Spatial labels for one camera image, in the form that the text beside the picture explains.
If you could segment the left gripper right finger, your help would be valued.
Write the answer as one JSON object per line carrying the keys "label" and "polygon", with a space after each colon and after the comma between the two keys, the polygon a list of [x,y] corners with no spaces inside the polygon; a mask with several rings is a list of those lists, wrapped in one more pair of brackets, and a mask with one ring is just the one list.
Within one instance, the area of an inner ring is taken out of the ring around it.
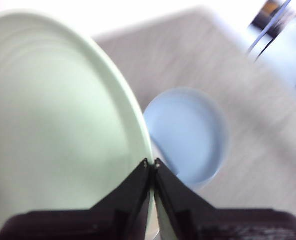
{"label": "left gripper right finger", "polygon": [[273,209],[216,208],[155,160],[155,193],[179,240],[296,240],[296,217]]}

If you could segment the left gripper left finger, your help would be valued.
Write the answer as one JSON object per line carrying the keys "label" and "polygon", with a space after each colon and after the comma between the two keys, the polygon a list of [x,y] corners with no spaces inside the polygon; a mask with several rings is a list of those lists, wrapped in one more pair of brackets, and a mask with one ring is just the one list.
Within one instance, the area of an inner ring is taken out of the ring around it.
{"label": "left gripper left finger", "polygon": [[150,205],[151,166],[144,159],[90,209],[31,211],[11,217],[0,240],[143,240]]}

